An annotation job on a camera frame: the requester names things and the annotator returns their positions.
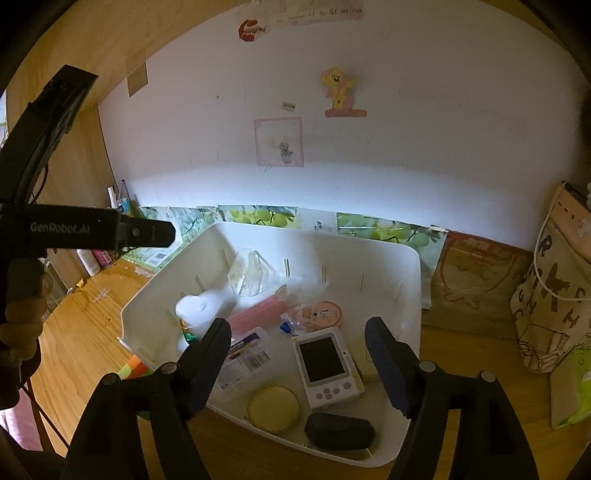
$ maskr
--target white plastic bin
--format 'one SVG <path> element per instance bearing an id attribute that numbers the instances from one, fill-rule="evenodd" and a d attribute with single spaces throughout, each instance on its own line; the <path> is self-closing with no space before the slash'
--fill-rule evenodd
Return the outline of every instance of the white plastic bin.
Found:
<path id="1" fill-rule="evenodd" d="M 326 235 L 241 223 L 217 223 L 197 237 L 127 304 L 122 313 L 122 343 L 151 368 L 177 361 L 186 344 L 174 314 L 177 301 L 208 288 L 227 292 L 237 307 L 266 296 L 234 297 L 228 270 L 243 248 L 257 250 L 278 273 L 277 287 L 287 283 L 298 301 L 330 300 L 343 311 L 340 329 L 347 343 L 363 335 L 365 322 L 381 316 L 392 334 L 418 355 L 421 334 L 420 260 L 411 248 L 342 235 Z M 298 423 L 279 436 L 245 420 L 248 396 L 231 402 L 214 389 L 208 407 L 260 435 L 312 455 L 364 467 L 378 467 L 396 458 L 408 420 L 391 407 L 380 383 L 365 384 L 359 400 L 332 407 L 336 413 L 368 419 L 376 430 L 372 456 L 351 460 L 309 446 L 303 431 L 310 409 L 298 372 L 291 337 L 278 325 L 267 328 L 280 352 L 281 374 L 271 384 L 291 389 L 300 400 Z"/>

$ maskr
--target human hand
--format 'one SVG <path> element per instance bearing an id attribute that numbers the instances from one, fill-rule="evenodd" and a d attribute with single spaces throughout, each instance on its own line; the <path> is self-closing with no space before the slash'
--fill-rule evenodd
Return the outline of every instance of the human hand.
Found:
<path id="1" fill-rule="evenodd" d="M 0 325 L 0 341 L 10 348 L 14 360 L 29 360 L 35 355 L 36 340 L 43 331 L 42 317 L 47 311 L 46 297 L 52 289 L 53 279 L 44 273 L 38 279 L 35 296 L 6 306 L 7 323 Z"/>

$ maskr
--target pink fabric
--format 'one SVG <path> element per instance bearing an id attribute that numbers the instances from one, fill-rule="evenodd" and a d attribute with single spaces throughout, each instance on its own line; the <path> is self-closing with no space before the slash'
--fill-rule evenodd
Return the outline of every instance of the pink fabric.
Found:
<path id="1" fill-rule="evenodd" d="M 42 452 L 31 400 L 23 390 L 20 390 L 19 394 L 20 399 L 16 407 L 0 410 L 0 425 L 25 450 Z"/>

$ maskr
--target white rope handle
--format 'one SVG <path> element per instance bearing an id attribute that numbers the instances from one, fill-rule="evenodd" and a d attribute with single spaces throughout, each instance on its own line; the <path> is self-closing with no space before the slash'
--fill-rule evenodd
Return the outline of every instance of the white rope handle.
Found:
<path id="1" fill-rule="evenodd" d="M 548 223 L 548 220 L 550 218 L 550 214 L 552 213 L 552 209 L 554 208 L 554 205 L 556 205 L 556 202 L 558 201 L 558 196 L 564 190 L 564 185 L 566 185 L 566 182 L 565 181 L 562 182 L 562 184 L 560 185 L 560 187 L 558 187 L 556 189 L 556 193 L 554 194 L 554 197 L 552 198 L 552 202 L 550 203 L 550 208 L 548 210 L 548 215 L 546 215 L 546 219 L 544 220 L 544 223 L 542 223 L 542 228 L 540 228 L 540 233 L 538 234 L 538 239 L 535 242 L 535 249 L 534 249 L 534 273 L 535 273 L 535 276 L 538 278 L 538 281 L 540 282 L 540 284 L 542 285 L 542 287 L 544 287 L 546 289 L 546 291 L 548 293 L 550 293 L 550 295 L 552 295 L 555 299 L 559 299 L 559 300 L 562 300 L 562 301 L 591 301 L 591 297 L 570 298 L 570 297 L 562 297 L 560 295 L 557 295 L 556 293 L 554 293 L 552 290 L 550 290 L 546 286 L 546 284 L 544 283 L 544 280 L 541 279 L 540 274 L 538 273 L 537 255 L 538 255 L 538 249 L 540 247 L 540 241 L 542 239 L 542 233 L 544 232 L 544 227 Z"/>

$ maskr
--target wooden desk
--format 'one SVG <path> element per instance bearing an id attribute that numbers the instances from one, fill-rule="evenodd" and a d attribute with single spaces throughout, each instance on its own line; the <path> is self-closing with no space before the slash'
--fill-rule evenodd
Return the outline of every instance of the wooden desk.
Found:
<path id="1" fill-rule="evenodd" d="M 121 335 L 121 309 L 149 279 L 142 272 L 118 261 L 65 299 L 46 323 L 40 339 L 43 361 L 33 386 L 38 402 L 68 440 L 100 378 L 118 371 L 130 357 L 116 337 Z M 585 447 L 587 425 L 552 431 L 548 376 L 529 373 L 522 366 L 514 340 L 423 327 L 421 358 L 459 375 L 474 376 L 484 369 L 494 372 L 524 426 L 540 478 L 566 478 Z M 446 479 L 449 473 L 458 419 L 457 412 L 452 412 L 437 479 Z M 140 420 L 139 425 L 151 477 L 163 478 L 150 424 Z M 356 468 L 286 448 L 209 410 L 198 414 L 189 427 L 214 480 L 320 480 L 337 474 L 348 480 L 377 480 L 387 478 L 389 472 L 389 466 Z M 48 432 L 64 455 L 65 448 L 49 428 Z"/>

